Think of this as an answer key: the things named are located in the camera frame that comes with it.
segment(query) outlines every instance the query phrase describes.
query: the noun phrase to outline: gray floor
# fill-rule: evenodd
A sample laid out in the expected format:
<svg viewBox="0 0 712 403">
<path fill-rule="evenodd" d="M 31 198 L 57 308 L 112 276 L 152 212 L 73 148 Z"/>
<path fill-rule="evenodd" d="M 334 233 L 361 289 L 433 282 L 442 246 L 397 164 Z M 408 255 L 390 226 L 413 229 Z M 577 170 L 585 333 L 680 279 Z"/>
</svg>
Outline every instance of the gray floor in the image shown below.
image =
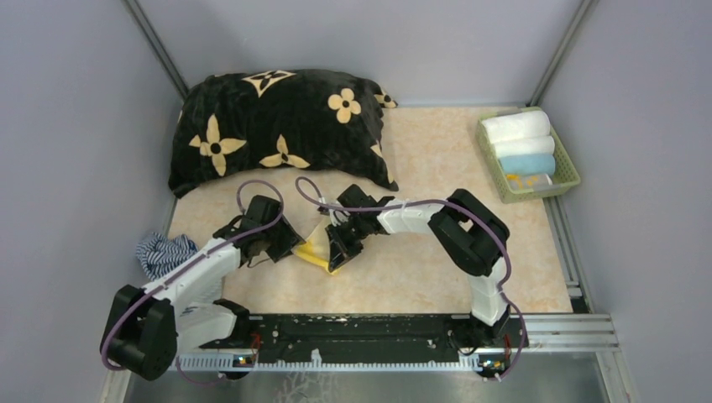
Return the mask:
<svg viewBox="0 0 712 403">
<path fill-rule="evenodd" d="M 209 380 L 208 374 L 191 374 Z M 216 387 L 200 387 L 169 372 L 154 382 L 136 379 L 127 403 L 223 402 L 606 402 L 592 353 L 522 357 L 503 383 L 464 373 L 256 373 Z"/>
</svg>

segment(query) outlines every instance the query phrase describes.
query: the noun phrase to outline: flower pattern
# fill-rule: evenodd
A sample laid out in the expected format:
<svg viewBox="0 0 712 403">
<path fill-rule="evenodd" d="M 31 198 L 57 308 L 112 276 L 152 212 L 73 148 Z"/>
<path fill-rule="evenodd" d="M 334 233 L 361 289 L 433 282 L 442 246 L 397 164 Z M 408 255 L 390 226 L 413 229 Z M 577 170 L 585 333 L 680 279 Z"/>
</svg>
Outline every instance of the flower pattern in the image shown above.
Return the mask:
<svg viewBox="0 0 712 403">
<path fill-rule="evenodd" d="M 265 91 L 267 91 L 267 88 L 270 88 L 277 81 L 282 81 L 293 75 L 294 73 L 290 73 L 289 71 L 274 70 L 245 77 L 243 78 L 243 81 L 246 81 L 254 86 L 254 89 L 257 90 L 257 98 L 259 98 L 262 97 L 262 94 L 264 94 Z"/>
<path fill-rule="evenodd" d="M 383 91 L 383 88 L 380 89 L 380 94 L 375 94 L 376 101 L 379 103 L 381 107 L 397 107 L 398 103 L 396 103 L 393 98 L 390 97 L 385 91 Z"/>
<path fill-rule="evenodd" d="M 328 99 L 328 105 L 336 111 L 336 120 L 340 123 L 348 123 L 351 120 L 351 115 L 361 113 L 361 104 L 354 99 L 353 90 L 351 88 L 343 88 L 341 95 L 333 94 Z"/>
<path fill-rule="evenodd" d="M 383 160 L 383 163 L 385 164 L 385 173 L 388 175 L 388 183 L 393 183 L 393 175 L 390 174 L 388 164 L 385 163 L 385 160 L 383 158 L 383 152 L 380 149 L 380 143 L 376 142 L 376 144 L 372 145 L 371 151 L 375 152 L 376 155 L 378 155 Z"/>
<path fill-rule="evenodd" d="M 196 134 L 189 145 L 200 149 L 200 153 L 204 157 L 210 157 L 212 166 L 220 176 L 225 176 L 225 170 L 228 167 L 228 162 L 225 160 L 225 155 L 232 154 L 239 150 L 247 142 L 240 139 L 220 139 L 220 129 L 217 126 L 217 118 L 215 114 L 211 115 L 207 120 L 207 131 L 205 133 L 205 142 L 201 141 L 200 136 Z"/>
<path fill-rule="evenodd" d="M 277 139 L 277 154 L 268 155 L 262 160 L 260 160 L 259 163 L 267 168 L 274 168 L 282 164 L 288 164 L 291 166 L 295 166 L 296 168 L 302 169 L 309 166 L 309 163 L 302 159 L 302 157 L 289 154 L 287 142 L 284 136 L 282 136 L 281 134 L 280 137 Z"/>
</svg>

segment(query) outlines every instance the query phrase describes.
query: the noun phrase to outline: white wall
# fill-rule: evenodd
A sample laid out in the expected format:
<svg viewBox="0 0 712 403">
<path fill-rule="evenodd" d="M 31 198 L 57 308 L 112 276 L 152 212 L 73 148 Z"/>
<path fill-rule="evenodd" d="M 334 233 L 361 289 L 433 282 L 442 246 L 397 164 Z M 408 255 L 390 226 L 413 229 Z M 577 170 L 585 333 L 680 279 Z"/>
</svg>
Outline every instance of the white wall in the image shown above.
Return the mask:
<svg viewBox="0 0 712 403">
<path fill-rule="evenodd" d="M 579 0 L 142 0 L 189 84 L 327 68 L 401 105 L 528 102 Z"/>
<path fill-rule="evenodd" d="M 118 0 L 0 3 L 0 401 L 97 401 L 178 96 Z"/>
<path fill-rule="evenodd" d="M 601 2 L 545 96 L 564 198 L 643 402 L 710 401 L 712 3 Z"/>
</svg>

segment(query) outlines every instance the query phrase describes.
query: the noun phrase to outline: pillow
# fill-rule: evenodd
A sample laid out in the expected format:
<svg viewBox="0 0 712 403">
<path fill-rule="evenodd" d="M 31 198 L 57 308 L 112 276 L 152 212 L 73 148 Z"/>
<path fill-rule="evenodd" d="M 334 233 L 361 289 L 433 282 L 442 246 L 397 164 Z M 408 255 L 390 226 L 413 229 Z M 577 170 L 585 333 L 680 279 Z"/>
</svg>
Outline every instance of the pillow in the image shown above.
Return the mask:
<svg viewBox="0 0 712 403">
<path fill-rule="evenodd" d="M 240 171 L 293 166 L 397 191 L 380 147 L 382 108 L 396 105 L 375 82 L 336 71 L 209 76 L 178 118 L 169 187 L 183 197 Z"/>
</svg>

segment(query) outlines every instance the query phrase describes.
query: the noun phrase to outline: striped cloth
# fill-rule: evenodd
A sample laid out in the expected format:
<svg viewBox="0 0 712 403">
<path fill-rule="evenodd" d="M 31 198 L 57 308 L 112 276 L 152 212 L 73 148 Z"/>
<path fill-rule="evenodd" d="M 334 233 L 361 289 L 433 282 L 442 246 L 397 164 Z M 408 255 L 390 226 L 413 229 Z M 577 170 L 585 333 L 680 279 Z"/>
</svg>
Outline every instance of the striped cloth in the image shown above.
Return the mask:
<svg viewBox="0 0 712 403">
<path fill-rule="evenodd" d="M 159 233 L 151 233 L 136 246 L 136 257 L 153 281 L 170 273 L 197 251 L 196 243 L 186 235 L 168 240 Z"/>
</svg>

